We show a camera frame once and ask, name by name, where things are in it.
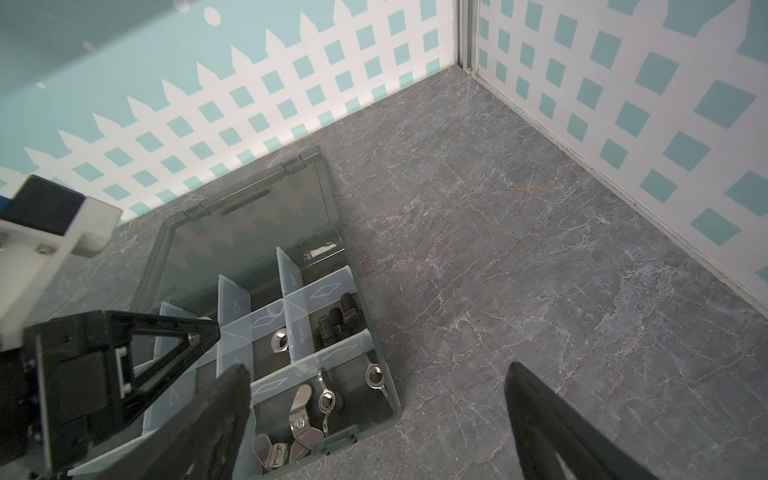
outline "open lid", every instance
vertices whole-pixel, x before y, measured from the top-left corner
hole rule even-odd
[[[319,148],[304,151],[168,217],[131,310],[154,312],[169,302],[215,318],[219,275],[263,297],[266,305],[282,296],[275,248],[338,223]]]

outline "wall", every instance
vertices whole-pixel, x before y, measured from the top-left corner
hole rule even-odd
[[[454,63],[452,0],[0,5],[0,194],[130,220]]]
[[[478,77],[768,312],[768,2],[482,0]]]

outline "gray marble surface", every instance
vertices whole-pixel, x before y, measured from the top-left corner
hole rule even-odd
[[[768,322],[457,68],[124,225],[33,313],[127,309],[160,222],[319,145],[402,421],[291,478],[522,478],[522,361],[661,478],[768,475]]]

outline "white dot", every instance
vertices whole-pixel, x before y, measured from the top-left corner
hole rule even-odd
[[[221,23],[221,15],[214,7],[206,7],[205,10],[203,10],[203,16],[205,17],[205,21],[214,27],[218,27]]]
[[[187,13],[190,11],[189,0],[174,0],[174,7],[181,13]]]

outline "teal square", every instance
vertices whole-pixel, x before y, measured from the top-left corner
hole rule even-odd
[[[76,174],[83,177],[85,180],[88,180],[89,182],[92,182],[93,180],[96,180],[99,177],[103,177],[104,174],[101,173],[96,167],[89,164],[88,162],[85,162],[84,164],[79,164],[77,167],[72,169]]]
[[[523,42],[520,47],[520,63],[533,70],[533,58],[535,54],[536,49]]]
[[[760,270],[756,271],[755,274],[768,283],[768,266],[764,266]]]
[[[326,100],[326,96],[323,93],[323,89],[319,85],[316,85],[310,88],[309,90],[307,90],[306,96],[307,98],[309,98],[310,103],[312,104],[313,107],[318,103],[322,103]]]
[[[398,80],[400,81],[400,88],[405,88],[409,86],[410,84],[413,83],[413,72],[409,71],[406,74],[400,75]]]
[[[270,73],[264,75],[261,78],[261,81],[264,83],[266,91],[270,92],[271,94],[275,93],[276,91],[283,90],[285,87],[285,85],[283,85],[283,81],[280,80],[280,75],[277,73],[277,70],[271,71]]]
[[[224,114],[221,113],[221,110],[216,106],[215,103],[212,101],[209,101],[202,107],[199,107],[197,110],[200,111],[201,114],[205,117],[206,120],[208,120],[208,123],[212,124],[216,120],[220,118],[224,118]]]
[[[283,118],[291,118],[293,115],[299,113],[296,111],[296,105],[293,104],[293,101],[290,98],[277,104],[277,110],[280,110],[280,114]]]
[[[507,67],[500,61],[496,61],[496,78],[498,78],[501,83],[507,83]]]
[[[531,84],[528,83],[527,80],[518,75],[518,83],[515,85],[515,93],[523,97],[525,100],[528,100],[528,87],[530,86]]]
[[[150,185],[154,185],[157,183],[157,178],[155,178],[154,175],[152,175],[146,170],[136,172],[131,176],[134,178],[134,180],[140,183],[142,187],[149,187]]]
[[[427,75],[435,74],[440,71],[440,59],[427,62]]]
[[[258,115],[252,116],[251,118],[248,119],[248,123],[250,123],[250,126],[253,127],[256,133],[265,131],[267,128],[270,127],[270,122],[266,121],[264,114],[258,114]]]
[[[618,54],[620,46],[621,38],[614,37],[613,35],[600,30],[598,32],[598,37],[594,40],[592,55],[590,55],[589,58],[593,62],[610,69],[614,66],[614,60],[616,59],[616,54]]]
[[[640,188],[647,191],[653,198],[663,204],[677,189],[677,185],[664,175],[651,169],[643,183],[640,184]]]
[[[608,8],[632,16],[640,0],[608,0]]]
[[[376,37],[373,36],[373,26],[368,25],[357,31],[357,44],[360,45],[360,50],[365,50],[368,47],[376,45]]]
[[[491,24],[488,23],[488,20],[484,19],[483,17],[480,17],[480,36],[483,37],[485,40],[488,40],[488,32],[491,30]]]
[[[351,115],[360,109],[360,100],[355,97],[350,101],[345,101],[344,107],[346,108],[346,113]]]
[[[332,124],[335,118],[333,118],[333,114],[330,111],[327,111],[323,114],[320,114],[317,116],[317,119],[320,121],[320,126],[325,127],[328,124]]]
[[[191,134],[194,130],[182,117],[176,117],[167,123],[168,127],[176,134],[177,137],[182,138]]]
[[[184,168],[187,168],[181,160],[174,157],[166,158],[165,160],[161,161],[160,163],[163,164],[164,167],[168,169],[172,174],[177,174],[180,171],[182,171]]]
[[[264,147],[271,153],[277,150],[278,148],[282,147],[283,144],[280,143],[280,140],[277,139],[277,137],[272,137],[269,140],[264,142]]]
[[[725,194],[758,217],[768,214],[768,180],[751,170]]]
[[[118,184],[110,185],[102,191],[117,201],[123,200],[125,197],[130,195],[123,187]]]
[[[437,2],[435,0],[421,0],[419,7],[422,11],[422,22],[437,15]]]
[[[573,135],[578,141],[584,141],[584,135],[587,133],[589,124],[581,120],[574,114],[571,114],[571,120],[568,122],[568,133]]]
[[[437,28],[424,34],[424,51],[430,51],[438,47]]]
[[[123,149],[120,147],[113,148],[112,150],[105,153],[104,156],[110,159],[112,163],[117,165],[118,167],[123,167],[124,165],[128,165],[130,162],[134,161],[134,159],[131,158],[128,154],[126,154],[123,151]]]
[[[603,151],[600,152],[600,158],[607,161],[612,167],[618,169],[627,158],[627,151],[608,138],[605,141],[605,145],[603,145]]]
[[[197,177],[187,178],[184,181],[184,185],[187,185],[187,188],[190,190],[194,190],[196,188],[200,188],[203,186],[203,182],[200,181]]]
[[[566,48],[570,48],[574,42],[577,24],[578,22],[573,18],[560,14],[558,27],[554,30],[554,41]]]
[[[326,45],[326,57],[328,62],[333,65],[344,59],[344,50],[341,48],[341,40],[336,40],[330,45]]]
[[[290,133],[293,134],[293,138],[299,140],[301,137],[305,137],[309,132],[306,131],[304,124],[301,124],[291,128]]]
[[[584,80],[581,81],[581,86],[578,89],[576,100],[594,110],[598,105],[598,100],[600,100],[600,95],[602,93],[603,88],[600,85],[594,83],[589,78],[584,78]]]
[[[224,140],[224,143],[230,147],[240,143],[243,140],[240,138],[240,135],[237,134],[237,131],[235,131],[234,127],[230,127],[225,131],[220,132],[219,137],[221,137],[221,139]]]
[[[139,202],[135,204],[133,207],[129,207],[135,214],[137,215],[144,215],[149,210],[152,210],[151,208],[144,205],[142,202]]]
[[[401,65],[411,59],[411,52],[408,50],[408,44],[404,43],[395,47],[395,65]]]
[[[565,74],[565,65],[555,60],[549,59],[549,66],[547,66],[547,81],[556,87],[559,87],[563,83],[563,75]]]
[[[667,89],[679,66],[680,64],[676,61],[651,52],[645,58],[634,82],[661,95]]]
[[[387,96],[386,85],[379,85],[378,87],[371,90],[371,93],[373,94],[373,101],[381,100]]]
[[[336,76],[336,85],[339,86],[339,91],[347,91],[354,86],[352,74],[349,73],[349,70]]]
[[[625,101],[624,106],[619,112],[619,117],[616,119],[616,125],[618,125],[621,130],[636,137],[640,134],[641,130],[643,130],[648,117],[648,112],[637,105]]]
[[[379,61],[379,57],[368,60],[365,63],[365,66],[366,66],[366,74],[368,75],[368,78],[373,78],[376,75],[379,75],[382,73],[382,64]]]
[[[741,88],[734,87],[721,80],[715,80],[694,113],[721,127],[730,128],[742,113],[755,101],[755,96]]]
[[[246,150],[242,154],[237,154],[237,160],[243,165],[248,165],[250,162],[256,160],[256,155],[252,151]]]
[[[235,100],[235,105],[240,108],[247,107],[253,103],[253,97],[250,96],[250,92],[247,88],[240,87],[230,92],[232,100]]]
[[[212,151],[204,141],[201,141],[199,144],[192,145],[190,150],[192,150],[192,152],[197,155],[197,158],[200,158],[201,160],[205,160],[214,154],[214,151]]]
[[[403,10],[391,14],[387,19],[389,20],[390,35],[397,35],[406,30],[406,14]]]
[[[163,147],[163,144],[157,139],[157,137],[155,137],[152,132],[149,131],[146,134],[136,137],[136,141],[139,142],[139,145],[144,147],[148,152],[153,152],[158,148]]]
[[[512,6],[515,0],[502,0],[502,15],[512,18]]]
[[[299,75],[299,78],[301,79],[307,78],[315,73],[315,68],[312,66],[312,61],[308,55],[304,55],[302,58],[294,60],[293,69],[296,70],[296,74]]]
[[[159,198],[164,204],[167,204],[172,200],[176,200],[176,194],[166,188],[157,194],[157,198]]]
[[[690,225],[706,238],[720,246],[732,239],[741,229],[711,208],[707,208]]]
[[[693,171],[694,167],[702,161],[704,155],[708,154],[709,151],[710,148],[707,145],[678,131],[670,144],[667,145],[664,156],[682,168]]]
[[[504,53],[509,53],[510,39],[511,37],[509,36],[509,33],[503,28],[500,28],[498,30],[498,49],[503,51]]]
[[[213,172],[216,177],[223,177],[224,175],[230,173],[230,169],[227,168],[224,164],[217,164],[210,168],[210,171]]]
[[[538,31],[541,23],[541,5],[536,2],[528,2],[528,10],[525,11],[525,26],[533,31]]]
[[[538,104],[538,110],[548,117],[554,116],[554,107],[557,102],[554,101],[549,95],[541,94],[541,102]]]

